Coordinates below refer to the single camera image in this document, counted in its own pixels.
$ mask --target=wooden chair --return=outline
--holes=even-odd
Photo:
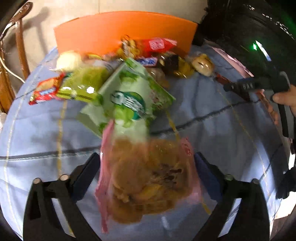
[[[32,9],[33,3],[27,2],[25,3],[20,9],[19,5],[17,4],[23,4],[24,1],[18,1],[16,4],[14,4],[9,10],[8,14],[14,15],[7,23],[5,23],[5,17],[2,18],[2,25],[6,24],[6,27],[3,30],[2,35],[0,36],[0,58],[2,58],[4,64],[5,64],[5,52],[3,50],[3,38],[5,37],[5,34],[7,33],[7,30],[14,26],[16,27],[16,43],[17,43],[17,50],[18,55],[21,63],[22,73],[24,75],[24,78],[27,79],[27,77],[30,74],[27,57],[25,53],[25,47],[24,47],[24,40],[23,40],[23,28],[22,28],[22,18],[25,17]],[[4,113],[8,113],[8,110],[15,98],[14,91],[12,89],[9,75],[7,71],[4,69],[3,65],[0,63],[0,110]]]

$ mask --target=white cable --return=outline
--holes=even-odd
[[[19,77],[18,75],[16,75],[14,72],[12,72],[9,68],[7,68],[7,66],[4,64],[2,58],[0,57],[0,62],[3,65],[3,68],[6,69],[9,73],[11,73],[14,77],[18,78],[21,82],[25,83],[25,81]]]

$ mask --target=light green wrapper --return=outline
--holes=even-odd
[[[103,84],[97,98],[80,111],[77,119],[99,137],[114,119],[115,137],[145,141],[154,114],[174,100],[141,64],[129,58]]]

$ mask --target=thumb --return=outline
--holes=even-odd
[[[291,85],[291,89],[287,92],[280,92],[274,94],[273,101],[278,104],[295,106],[296,105],[296,87]]]

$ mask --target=blue fabric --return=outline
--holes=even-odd
[[[242,76],[209,46],[192,47],[192,52],[206,53],[216,65],[216,71],[231,81]],[[58,139],[61,135],[62,173],[71,173],[77,165],[99,149],[101,140],[79,123],[75,117],[85,103],[67,100],[65,117],[61,120],[64,101],[51,100],[29,106],[32,90],[41,80],[55,76],[47,64],[57,57],[53,49],[31,73],[21,87],[9,111],[0,135],[0,204],[3,214],[22,236],[22,223],[27,195],[34,178],[43,181],[58,178]],[[176,97],[170,107],[172,119],[182,137],[188,137],[194,151],[200,151],[209,163],[217,165],[237,180],[260,180],[266,197],[270,221],[281,200],[275,199],[276,186],[288,169],[279,133],[256,95],[246,103],[232,92],[199,73],[189,79],[170,78],[170,93]],[[58,123],[62,123],[62,132]],[[174,138],[164,113],[152,123],[151,135]],[[94,197],[98,181],[91,183],[85,198],[77,202],[82,214],[102,240],[191,240],[200,230],[208,214],[201,204],[180,205],[158,215],[145,215],[140,223],[112,223],[108,235],[101,234],[101,217]],[[213,210],[216,202],[207,194],[204,202]],[[237,201],[221,233],[229,230],[237,212]],[[59,205],[58,217],[66,232],[69,228]]]

